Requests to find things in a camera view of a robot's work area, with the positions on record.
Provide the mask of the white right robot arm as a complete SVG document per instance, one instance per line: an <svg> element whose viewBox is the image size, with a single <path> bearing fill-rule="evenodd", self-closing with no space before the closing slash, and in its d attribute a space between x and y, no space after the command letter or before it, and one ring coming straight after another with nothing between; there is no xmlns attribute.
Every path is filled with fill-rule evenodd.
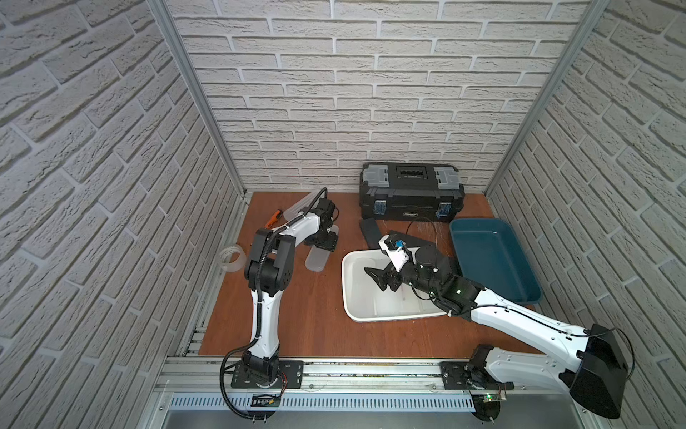
<svg viewBox="0 0 686 429"><path fill-rule="evenodd" d="M504 332L537 350L510 353L480 346L467 371L474 385L495 390L508 383L533 382L566 391L602 418L620 418L630 368L615 329L570 325L506 300L459 275L435 246L410 251L404 241L391 241L383 243L382 255L389 260L384 268L364 269L381 291L408 286L447 316Z"/></svg>

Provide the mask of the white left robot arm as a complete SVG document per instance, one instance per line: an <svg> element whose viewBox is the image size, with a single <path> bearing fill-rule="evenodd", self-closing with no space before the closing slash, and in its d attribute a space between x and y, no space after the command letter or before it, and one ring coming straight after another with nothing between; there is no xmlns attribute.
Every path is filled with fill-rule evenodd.
<svg viewBox="0 0 686 429"><path fill-rule="evenodd" d="M253 301L252 332L241 363L261 384L270 384L279 376L280 304L294 275L297 248L311 248L308 269L322 271L338 244L337 214L328 189L323 188L284 225L255 233L244 271Z"/></svg>

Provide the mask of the ribbed translucent pencil case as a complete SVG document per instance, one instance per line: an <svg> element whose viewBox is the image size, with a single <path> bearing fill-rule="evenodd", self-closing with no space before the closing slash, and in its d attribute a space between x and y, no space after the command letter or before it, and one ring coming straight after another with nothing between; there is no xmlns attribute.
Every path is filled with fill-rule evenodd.
<svg viewBox="0 0 686 429"><path fill-rule="evenodd" d="M285 209L283 211L283 218L286 222L290 222L293 219L295 219L301 212L304 212L310 205L310 203L313 201L314 197L317 195L316 191L312 191L309 194L305 195L303 198L300 198L296 203L294 203L291 207Z"/></svg>

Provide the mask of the smooth translucent pencil case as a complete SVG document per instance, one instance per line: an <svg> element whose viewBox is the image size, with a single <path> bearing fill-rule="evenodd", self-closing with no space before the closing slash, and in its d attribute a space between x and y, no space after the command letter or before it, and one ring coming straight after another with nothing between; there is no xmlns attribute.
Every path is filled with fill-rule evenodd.
<svg viewBox="0 0 686 429"><path fill-rule="evenodd" d="M334 231L339 235L339 226L332 225L329 230L324 231ZM327 264L330 254L333 252L319 250L319 248L316 248L313 245L313 239L311 239L310 244L311 250L307 256L307 259L305 260L305 268L316 273L322 272Z"/></svg>

